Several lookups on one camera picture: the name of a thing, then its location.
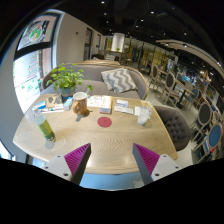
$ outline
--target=plant pot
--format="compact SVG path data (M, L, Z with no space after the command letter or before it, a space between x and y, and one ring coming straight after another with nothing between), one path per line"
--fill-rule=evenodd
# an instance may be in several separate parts
M65 102L68 99L68 97L73 97L74 94L75 94L75 89L73 90L71 90L71 88L61 89L61 97L63 102Z

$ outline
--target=cushion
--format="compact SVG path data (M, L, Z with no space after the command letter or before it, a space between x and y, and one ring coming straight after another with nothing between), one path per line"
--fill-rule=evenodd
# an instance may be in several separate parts
M138 89L127 69L109 73L107 77L115 93Z
M92 60L100 60L99 58L94 57Z
M114 70L109 70L109 71L101 72L103 81L107 85L108 90L113 90L113 87L110 84L110 81L108 79L108 74L114 74L115 72L121 71L121 70L124 70L124 68L118 68L118 69L114 69Z
M115 59L115 56L112 54L107 54L105 57L105 60L109 60L109 61L114 61L114 59Z

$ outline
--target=potted plant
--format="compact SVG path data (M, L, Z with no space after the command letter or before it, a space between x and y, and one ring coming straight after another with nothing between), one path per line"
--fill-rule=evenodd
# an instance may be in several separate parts
M82 69L79 69L78 72L75 72L75 69L66 69L64 67L64 63L62 63L58 68L54 68L51 72L51 77L55 81L48 80L46 85L48 86L50 83L54 82L54 90L56 91L57 88L61 89L63 101L66 101L68 97L75 94L76 85L82 85L82 77L84 77L82 74ZM93 89L91 85L89 85L87 88L87 92Z

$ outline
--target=drinking glass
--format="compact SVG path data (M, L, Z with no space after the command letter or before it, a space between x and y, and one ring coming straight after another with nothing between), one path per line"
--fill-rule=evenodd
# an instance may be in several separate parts
M140 114L138 116L138 123L144 125L150 116L152 115L152 109L150 107L142 106L140 110Z

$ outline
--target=chair back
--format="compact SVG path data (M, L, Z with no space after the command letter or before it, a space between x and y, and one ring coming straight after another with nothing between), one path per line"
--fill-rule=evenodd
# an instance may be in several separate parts
M205 126L207 125L211 119L212 119L212 109L209 103L204 102L201 104L198 112L198 122L202 125Z
M198 97L198 89L193 89L192 92L194 93L194 95L191 95L192 99L196 99Z
M165 89L171 91L175 85L175 77L172 72L169 71L166 79Z
M158 67L156 65L153 65L152 77L155 79L157 75L158 75Z
M185 87L189 91L192 91L194 88L193 85L188 80L185 82Z
M222 126L219 123L214 124L208 134L209 150L215 148L222 137Z

